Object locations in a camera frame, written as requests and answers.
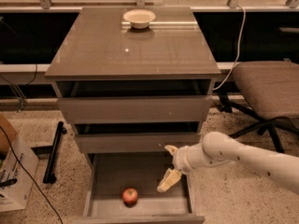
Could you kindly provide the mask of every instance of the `red apple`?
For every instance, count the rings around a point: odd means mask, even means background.
[[[128,205],[135,204],[138,199],[138,192],[136,189],[128,188],[122,193],[124,203]]]

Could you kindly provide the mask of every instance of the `office chair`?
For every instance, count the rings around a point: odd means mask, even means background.
[[[230,136],[237,138],[255,130],[263,135],[268,131],[277,152],[283,153],[277,129],[299,135],[299,129],[290,122],[292,118],[299,118],[299,64],[243,62],[234,68],[232,76],[249,108],[222,96],[224,109],[234,107],[258,121]]]

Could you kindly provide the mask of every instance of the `speckled floor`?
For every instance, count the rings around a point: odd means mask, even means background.
[[[3,113],[31,147],[51,145],[59,120],[64,118],[58,110],[5,111]],[[252,123],[252,119],[235,111],[221,113],[210,109],[202,134],[210,131],[232,133]],[[62,136],[55,168],[57,182],[42,183],[47,160],[40,160],[36,182],[61,215],[64,224],[81,217],[90,180],[91,170],[80,154],[69,125]],[[299,137],[280,133],[286,152],[299,157]],[[241,138],[247,144],[273,149],[269,136],[255,133]],[[299,196],[260,177],[246,167],[231,163],[226,166],[204,169],[192,173],[195,209],[206,217],[206,224],[234,223],[299,223]],[[60,223],[44,198],[33,186],[26,209],[0,213],[1,224]]]

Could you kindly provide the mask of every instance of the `bowl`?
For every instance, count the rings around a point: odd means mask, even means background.
[[[135,9],[124,13],[123,18],[131,23],[131,27],[144,29],[156,18],[156,15],[148,10]]]

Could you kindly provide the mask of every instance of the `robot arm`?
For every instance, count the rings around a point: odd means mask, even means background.
[[[237,161],[280,186],[299,194],[299,158],[274,151],[243,145],[229,136],[211,132],[202,143],[176,148],[165,147],[173,156],[175,169],[168,169],[157,190],[167,191],[198,167],[215,167]]]

